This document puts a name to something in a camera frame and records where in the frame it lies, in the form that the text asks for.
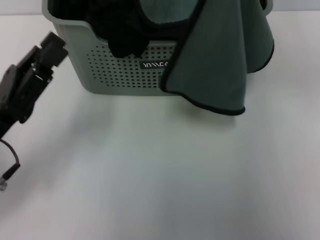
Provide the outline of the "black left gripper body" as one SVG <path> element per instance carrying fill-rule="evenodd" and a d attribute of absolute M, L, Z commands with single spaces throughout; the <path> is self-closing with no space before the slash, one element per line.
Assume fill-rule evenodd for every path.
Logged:
<path fill-rule="evenodd" d="M 16 123 L 25 123 L 48 85 L 48 79 L 30 67 L 25 73 L 11 65 L 0 82 L 0 136 Z"/>

